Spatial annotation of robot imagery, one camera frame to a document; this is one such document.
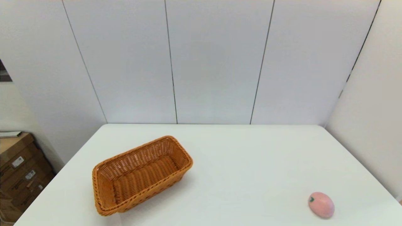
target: brown wicker basket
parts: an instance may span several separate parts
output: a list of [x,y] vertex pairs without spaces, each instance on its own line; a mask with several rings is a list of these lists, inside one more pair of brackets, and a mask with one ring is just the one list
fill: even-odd
[[172,136],[107,159],[92,171],[96,209],[103,216],[125,212],[181,180],[192,165]]

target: basket bottom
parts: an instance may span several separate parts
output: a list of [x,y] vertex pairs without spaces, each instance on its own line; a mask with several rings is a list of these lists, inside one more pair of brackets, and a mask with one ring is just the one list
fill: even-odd
[[155,184],[177,171],[178,168],[170,156],[158,159],[141,169],[137,169],[113,181],[116,204],[119,204],[143,189]]

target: white wall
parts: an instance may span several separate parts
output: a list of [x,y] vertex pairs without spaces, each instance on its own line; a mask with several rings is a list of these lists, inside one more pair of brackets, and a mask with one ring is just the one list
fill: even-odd
[[64,166],[32,111],[12,82],[0,83],[0,131],[32,133],[53,168],[58,172]]
[[250,123],[272,4],[166,0],[178,123]]
[[378,3],[275,0],[251,123],[324,126]]
[[164,0],[64,0],[108,123],[176,123]]
[[402,199],[402,1],[382,0],[327,130]]
[[106,123],[62,1],[0,1],[0,59],[63,162]]

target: cardboard box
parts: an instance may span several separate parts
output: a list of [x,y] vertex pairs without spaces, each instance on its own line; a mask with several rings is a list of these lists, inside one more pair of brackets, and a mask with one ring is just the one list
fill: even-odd
[[1,186],[0,192],[3,197],[16,198],[18,194],[27,187],[36,178],[43,178],[52,171],[49,163],[43,157],[42,152],[29,160],[24,168],[17,170],[11,177],[9,177]]
[[3,183],[15,171],[24,166],[37,152],[38,149],[34,143],[30,143],[23,148],[0,168],[0,182]]
[[29,133],[22,133],[16,138],[0,138],[0,167],[3,167],[3,165],[33,141],[33,136]]
[[0,199],[1,209],[24,212],[53,178],[54,174],[50,172],[40,180],[37,178],[29,187],[20,192],[17,198]]
[[20,211],[11,201],[12,199],[0,199],[0,210]]
[[21,211],[0,210],[1,218],[7,222],[17,222],[22,214]]
[[13,186],[24,174],[31,169],[37,162],[43,158],[43,153],[41,151],[37,151],[33,158],[27,160],[27,162],[22,165],[18,170],[16,170],[12,176],[10,176],[7,180],[1,183],[0,191],[7,191],[9,188]]

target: toy peach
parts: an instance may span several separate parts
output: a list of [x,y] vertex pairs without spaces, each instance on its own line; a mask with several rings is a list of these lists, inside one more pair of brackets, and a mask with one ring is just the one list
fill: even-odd
[[314,192],[308,198],[310,209],[322,218],[330,218],[335,211],[335,206],[330,197],[321,192]]

